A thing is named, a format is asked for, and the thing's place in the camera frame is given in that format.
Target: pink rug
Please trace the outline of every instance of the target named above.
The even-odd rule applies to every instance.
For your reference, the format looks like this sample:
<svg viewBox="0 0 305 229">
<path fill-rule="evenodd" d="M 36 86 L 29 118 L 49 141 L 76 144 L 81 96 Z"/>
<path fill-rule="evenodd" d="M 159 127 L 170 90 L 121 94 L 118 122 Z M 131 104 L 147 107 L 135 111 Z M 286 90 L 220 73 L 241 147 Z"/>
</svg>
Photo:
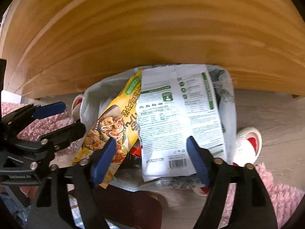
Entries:
<svg viewBox="0 0 305 229">
<path fill-rule="evenodd" d="M 266 170 L 266 167 L 263 163 L 257 165 L 255 169 L 260 175 L 260 178 L 263 180 L 263 183 L 268 191 L 273 204 L 276 219 L 278 221 L 278 227 L 281 228 L 291 217 L 299 205 L 301 199 L 303 198 L 305 192 L 301 189 L 297 189 L 296 187 L 290 187 L 289 185 L 275 185 L 273 183 L 272 173 Z M 236 184 L 230 184 L 219 228 L 226 226 L 229 222 L 233 206 L 235 188 Z"/>
<path fill-rule="evenodd" d="M 1 102 L 2 116 L 9 114 L 10 112 L 25 106 L 25 104 L 15 104 L 9 102 Z M 17 138 L 37 141 L 37 139 L 49 132 L 55 131 L 62 127 L 68 126 L 73 123 L 73 119 L 69 118 L 68 112 L 65 111 L 62 114 L 57 114 L 42 120 L 35 120 L 29 126 L 27 126 L 23 131 L 21 131 Z M 75 154 L 77 149 L 77 141 L 71 143 L 71 145 L 61 151 L 55 153 L 56 156 Z"/>
</svg>

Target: slipper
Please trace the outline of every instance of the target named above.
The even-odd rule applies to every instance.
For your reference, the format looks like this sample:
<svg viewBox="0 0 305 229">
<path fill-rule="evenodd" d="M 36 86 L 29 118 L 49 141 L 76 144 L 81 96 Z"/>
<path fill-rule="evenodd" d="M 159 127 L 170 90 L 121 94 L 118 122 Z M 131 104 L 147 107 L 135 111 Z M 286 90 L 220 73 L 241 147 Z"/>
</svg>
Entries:
<svg viewBox="0 0 305 229">
<path fill-rule="evenodd" d="M 243 167 L 246 163 L 254 164 L 262 149 L 262 136 L 256 128 L 246 127 L 238 132 L 235 147 L 233 165 Z"/>
<path fill-rule="evenodd" d="M 83 101 L 83 95 L 79 94 L 75 97 L 72 103 L 71 117 L 75 121 L 80 120 L 80 106 L 82 101 Z"/>
</svg>

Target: metal screw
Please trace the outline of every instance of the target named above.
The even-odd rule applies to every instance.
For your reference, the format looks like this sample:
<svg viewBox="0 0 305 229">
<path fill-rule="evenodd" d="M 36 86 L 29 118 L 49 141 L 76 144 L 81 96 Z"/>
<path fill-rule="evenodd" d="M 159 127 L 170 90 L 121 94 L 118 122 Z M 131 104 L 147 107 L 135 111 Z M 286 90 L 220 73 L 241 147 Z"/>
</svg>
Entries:
<svg viewBox="0 0 305 229">
<path fill-rule="evenodd" d="M 31 168 L 32 170 L 35 170 L 37 167 L 38 167 L 38 164 L 37 164 L 36 162 L 32 162 L 32 163 L 30 164 L 30 168 Z"/>
<path fill-rule="evenodd" d="M 53 170 L 56 170 L 58 168 L 57 164 L 52 164 L 50 166 L 50 170 L 53 171 Z"/>
<path fill-rule="evenodd" d="M 41 143 L 42 145 L 45 145 L 46 143 L 48 143 L 48 139 L 42 139 L 42 140 L 40 141 L 40 143 Z"/>
<path fill-rule="evenodd" d="M 223 162 L 224 161 L 220 157 L 217 157 L 214 159 L 214 163 L 216 163 L 216 164 L 223 164 Z"/>
<path fill-rule="evenodd" d="M 251 163 L 247 163 L 245 166 L 247 169 L 254 169 L 254 166 Z"/>
<path fill-rule="evenodd" d="M 88 159 L 82 159 L 79 164 L 80 165 L 86 165 L 87 163 L 89 163 L 89 160 Z"/>
</svg>

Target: white paper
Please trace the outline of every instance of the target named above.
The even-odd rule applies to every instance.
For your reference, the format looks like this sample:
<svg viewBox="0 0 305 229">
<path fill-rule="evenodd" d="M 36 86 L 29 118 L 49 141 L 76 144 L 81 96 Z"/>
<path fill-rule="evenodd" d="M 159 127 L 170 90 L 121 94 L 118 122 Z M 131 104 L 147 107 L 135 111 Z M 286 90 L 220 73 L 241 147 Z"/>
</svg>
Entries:
<svg viewBox="0 0 305 229">
<path fill-rule="evenodd" d="M 200 147 L 226 161 L 213 83 L 205 65 L 143 70 L 136 112 L 145 181 L 194 174 L 186 151 L 191 135 Z"/>
</svg>

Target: yellow wrapper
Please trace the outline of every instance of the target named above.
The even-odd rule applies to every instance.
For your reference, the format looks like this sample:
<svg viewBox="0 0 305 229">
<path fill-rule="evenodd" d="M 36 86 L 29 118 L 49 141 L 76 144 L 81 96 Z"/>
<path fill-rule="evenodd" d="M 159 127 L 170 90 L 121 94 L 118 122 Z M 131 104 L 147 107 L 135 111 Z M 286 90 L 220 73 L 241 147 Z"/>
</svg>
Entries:
<svg viewBox="0 0 305 229">
<path fill-rule="evenodd" d="M 141 73 L 140 70 L 129 79 L 122 92 L 99 117 L 96 125 L 87 134 L 72 163 L 72 165 L 75 165 L 82 159 L 90 158 L 94 151 L 102 149 L 108 139 L 113 137 L 116 140 L 117 149 L 103 183 L 100 184 L 103 188 L 107 187 L 127 153 L 138 139 L 135 106 L 141 93 Z"/>
</svg>

